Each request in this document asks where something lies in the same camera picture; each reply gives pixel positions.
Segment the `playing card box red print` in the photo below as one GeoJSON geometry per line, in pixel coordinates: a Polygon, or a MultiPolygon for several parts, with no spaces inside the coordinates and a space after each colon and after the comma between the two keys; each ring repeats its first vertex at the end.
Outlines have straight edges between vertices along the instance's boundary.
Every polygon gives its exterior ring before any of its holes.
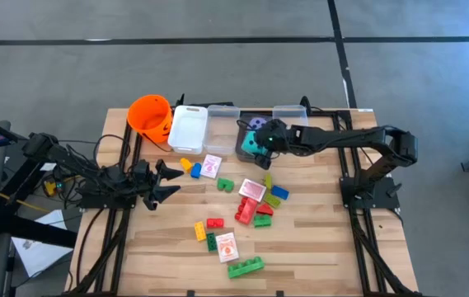
{"type": "Polygon", "coordinates": [[[218,256],[221,263],[230,262],[239,258],[237,242],[234,233],[225,233],[215,237],[218,256]]]}

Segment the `white paper sheet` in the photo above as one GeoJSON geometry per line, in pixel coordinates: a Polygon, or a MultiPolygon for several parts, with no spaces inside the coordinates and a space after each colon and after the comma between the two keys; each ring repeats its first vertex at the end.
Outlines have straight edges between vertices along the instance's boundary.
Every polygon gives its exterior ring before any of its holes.
{"type": "MultiPolygon", "coordinates": [[[[67,228],[61,210],[53,210],[38,218],[36,222],[50,224],[60,229],[67,228]]],[[[35,276],[49,268],[73,250],[70,247],[61,247],[24,238],[12,238],[12,242],[28,276],[35,276]]]]}

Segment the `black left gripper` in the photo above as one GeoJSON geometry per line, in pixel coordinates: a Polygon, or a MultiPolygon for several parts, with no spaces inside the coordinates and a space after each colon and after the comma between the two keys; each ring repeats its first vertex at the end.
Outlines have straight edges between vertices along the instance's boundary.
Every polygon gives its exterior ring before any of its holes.
{"type": "Polygon", "coordinates": [[[180,186],[157,186],[160,179],[168,181],[184,174],[181,170],[169,168],[162,159],[158,159],[156,170],[150,169],[150,162],[138,160],[130,168],[130,179],[134,184],[134,192],[141,196],[148,210],[156,210],[157,204],[162,203],[172,194],[180,190],[180,186]]]}

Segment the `large red multi-stud block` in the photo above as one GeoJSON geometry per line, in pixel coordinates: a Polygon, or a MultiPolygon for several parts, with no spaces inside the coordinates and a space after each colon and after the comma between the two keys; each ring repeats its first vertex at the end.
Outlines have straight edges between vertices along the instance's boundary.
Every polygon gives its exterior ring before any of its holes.
{"type": "Polygon", "coordinates": [[[243,196],[235,214],[235,220],[241,224],[248,225],[252,221],[257,206],[258,202],[256,200],[243,196]]]}

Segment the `long green four-stud block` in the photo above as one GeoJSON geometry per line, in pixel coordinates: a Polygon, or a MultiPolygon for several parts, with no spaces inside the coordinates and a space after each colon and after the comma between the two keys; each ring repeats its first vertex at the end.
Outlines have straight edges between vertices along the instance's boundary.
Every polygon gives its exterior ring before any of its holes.
{"type": "Polygon", "coordinates": [[[236,265],[227,267],[227,276],[229,279],[238,278],[254,271],[261,270],[265,267],[265,263],[260,257],[254,257],[236,265]]]}

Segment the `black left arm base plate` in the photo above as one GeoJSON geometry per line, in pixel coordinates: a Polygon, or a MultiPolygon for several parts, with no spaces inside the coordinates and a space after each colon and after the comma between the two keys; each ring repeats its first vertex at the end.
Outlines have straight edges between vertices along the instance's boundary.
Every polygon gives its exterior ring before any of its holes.
{"type": "Polygon", "coordinates": [[[90,181],[78,187],[76,192],[81,196],[78,206],[83,209],[127,210],[134,207],[137,198],[136,194],[100,188],[90,181]]]}

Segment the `black aluminium rig frame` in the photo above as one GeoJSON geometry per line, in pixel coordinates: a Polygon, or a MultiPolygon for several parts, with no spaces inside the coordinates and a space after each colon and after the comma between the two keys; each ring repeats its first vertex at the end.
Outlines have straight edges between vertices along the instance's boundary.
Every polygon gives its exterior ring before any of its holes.
{"type": "MultiPolygon", "coordinates": [[[[323,130],[378,127],[373,113],[357,110],[309,112],[308,126],[323,130]]],[[[340,179],[359,174],[382,155],[372,148],[327,148],[297,157],[280,153],[264,170],[225,155],[218,177],[234,181],[232,192],[189,174],[172,181],[181,189],[148,210],[140,198],[130,210],[87,210],[71,261],[72,276],[60,297],[122,295],[201,297],[207,295],[424,297],[417,288],[400,220],[395,210],[343,205],[340,179]],[[270,227],[235,220],[245,179],[289,191],[270,227]],[[206,219],[224,219],[208,229],[206,219]],[[218,250],[198,242],[195,223],[215,237],[234,233],[239,258],[221,263],[218,250]],[[254,257],[261,270],[229,279],[227,267],[254,257]]]]}

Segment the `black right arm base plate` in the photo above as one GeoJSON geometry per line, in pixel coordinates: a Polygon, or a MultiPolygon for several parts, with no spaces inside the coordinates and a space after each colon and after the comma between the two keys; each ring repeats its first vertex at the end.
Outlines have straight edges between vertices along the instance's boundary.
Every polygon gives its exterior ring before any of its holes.
{"type": "Polygon", "coordinates": [[[402,184],[395,184],[391,177],[384,177],[373,186],[360,190],[352,177],[340,179],[343,205],[354,209],[389,209],[400,207],[397,192],[402,184]]]}

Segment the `teal foam die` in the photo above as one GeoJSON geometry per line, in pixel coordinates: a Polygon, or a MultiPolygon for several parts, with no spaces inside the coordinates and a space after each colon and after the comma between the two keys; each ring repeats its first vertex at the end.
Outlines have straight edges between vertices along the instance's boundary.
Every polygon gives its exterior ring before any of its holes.
{"type": "Polygon", "coordinates": [[[256,132],[251,130],[246,133],[242,141],[241,150],[251,155],[266,155],[268,150],[256,142],[256,132]]]}

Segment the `orange pumpkin bucket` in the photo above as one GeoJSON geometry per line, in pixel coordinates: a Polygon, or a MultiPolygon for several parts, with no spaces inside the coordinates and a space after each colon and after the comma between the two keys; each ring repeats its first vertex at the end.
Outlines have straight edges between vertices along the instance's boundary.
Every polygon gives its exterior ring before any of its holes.
{"type": "Polygon", "coordinates": [[[140,97],[129,107],[127,113],[130,127],[164,152],[172,151],[171,148],[162,147],[171,133],[172,118],[170,102],[156,94],[140,97]]]}

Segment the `yellow electronic device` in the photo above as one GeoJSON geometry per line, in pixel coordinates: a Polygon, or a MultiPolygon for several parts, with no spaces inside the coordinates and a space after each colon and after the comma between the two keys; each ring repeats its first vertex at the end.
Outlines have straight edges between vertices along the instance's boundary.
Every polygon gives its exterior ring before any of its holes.
{"type": "Polygon", "coordinates": [[[61,194],[64,190],[62,181],[57,181],[54,178],[46,179],[43,182],[43,192],[48,197],[53,197],[61,194]]]}

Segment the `playing card box red back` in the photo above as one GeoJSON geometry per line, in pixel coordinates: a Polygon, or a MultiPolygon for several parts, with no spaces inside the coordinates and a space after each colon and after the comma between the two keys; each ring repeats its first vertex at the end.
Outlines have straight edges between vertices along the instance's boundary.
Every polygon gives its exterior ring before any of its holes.
{"type": "Polygon", "coordinates": [[[267,188],[260,183],[255,181],[245,179],[240,186],[238,194],[245,196],[257,202],[261,202],[263,196],[265,195],[267,188]]]}

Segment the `clear plastic bin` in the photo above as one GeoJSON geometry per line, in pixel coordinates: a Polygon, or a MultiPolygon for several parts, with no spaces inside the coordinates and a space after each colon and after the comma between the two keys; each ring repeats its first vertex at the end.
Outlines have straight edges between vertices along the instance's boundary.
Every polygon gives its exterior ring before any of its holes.
{"type": "Polygon", "coordinates": [[[211,105],[207,108],[207,129],[204,147],[214,155],[230,155],[235,152],[241,111],[236,106],[211,105]]]}
{"type": "Polygon", "coordinates": [[[308,126],[307,109],[301,105],[274,106],[272,117],[283,121],[287,126],[308,126]]]}

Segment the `white plastic bin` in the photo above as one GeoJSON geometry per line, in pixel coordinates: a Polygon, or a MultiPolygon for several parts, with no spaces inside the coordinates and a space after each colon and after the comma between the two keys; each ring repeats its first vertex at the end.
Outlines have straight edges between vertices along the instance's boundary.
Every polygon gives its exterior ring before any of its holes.
{"type": "Polygon", "coordinates": [[[174,152],[201,154],[208,122],[208,110],[201,106],[178,106],[167,140],[174,152]]]}

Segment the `playing card box pink print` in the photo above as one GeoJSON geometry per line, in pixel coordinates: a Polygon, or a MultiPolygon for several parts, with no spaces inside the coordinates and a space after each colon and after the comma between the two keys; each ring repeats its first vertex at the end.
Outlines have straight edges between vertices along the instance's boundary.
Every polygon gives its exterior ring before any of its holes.
{"type": "Polygon", "coordinates": [[[201,165],[200,175],[215,179],[218,175],[221,162],[222,162],[221,157],[207,154],[201,165]]]}

